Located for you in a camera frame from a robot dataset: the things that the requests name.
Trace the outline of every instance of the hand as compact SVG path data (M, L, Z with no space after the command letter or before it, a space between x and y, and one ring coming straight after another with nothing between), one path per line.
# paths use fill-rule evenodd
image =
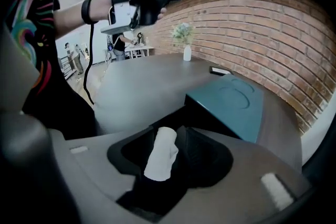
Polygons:
M100 20L107 20L108 13L112 6L111 0L92 0L90 5L90 18L94 22ZM167 9L162 8L160 14L158 15L158 20L163 18Z

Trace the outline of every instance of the rolled paper towel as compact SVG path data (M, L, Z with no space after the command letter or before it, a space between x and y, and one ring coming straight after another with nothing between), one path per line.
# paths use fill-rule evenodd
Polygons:
M172 165L179 152L174 144L176 136L176 132L171 128L159 128L144 171L145 177L154 181L165 181L170 178Z

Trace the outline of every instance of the brick wall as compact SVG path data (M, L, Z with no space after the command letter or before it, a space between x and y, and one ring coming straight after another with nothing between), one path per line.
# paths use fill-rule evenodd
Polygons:
M182 22L195 27L193 56L262 84L296 111L302 132L336 88L336 35L320 0L182 0L143 28L155 54L182 52L171 38Z

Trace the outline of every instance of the black cable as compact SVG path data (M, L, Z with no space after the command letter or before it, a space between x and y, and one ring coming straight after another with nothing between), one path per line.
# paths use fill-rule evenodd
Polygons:
M92 103L92 104L95 104L94 102L93 102L93 100L91 99L91 95L90 95L90 93L89 93L89 90L88 90L88 88L86 88L86 81L87 81L87 79L88 79L88 73L89 73L89 70L90 70L90 68L91 68L91 66L92 66L92 61L93 61L93 55L92 55L92 40L93 40L93 31L94 31L94 27L95 25L94 24L92 24L91 25L91 30L90 30L90 52L89 52L89 54L90 54L90 60L89 60L89 65L88 65L88 68L85 70L85 74L84 74L84 83L83 83L83 87L84 87L84 90L86 91L86 93L88 94L88 97L89 97L89 99L90 99L90 102Z

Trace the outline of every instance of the white table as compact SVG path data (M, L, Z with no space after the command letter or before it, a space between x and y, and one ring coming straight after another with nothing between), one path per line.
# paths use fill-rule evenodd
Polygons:
M147 45L129 45L125 48L125 52L129 52L130 53L130 58L133 59L133 52L134 51L142 51L142 56L148 56L149 55L149 50L150 49L154 49L154 47L152 46L147 46Z

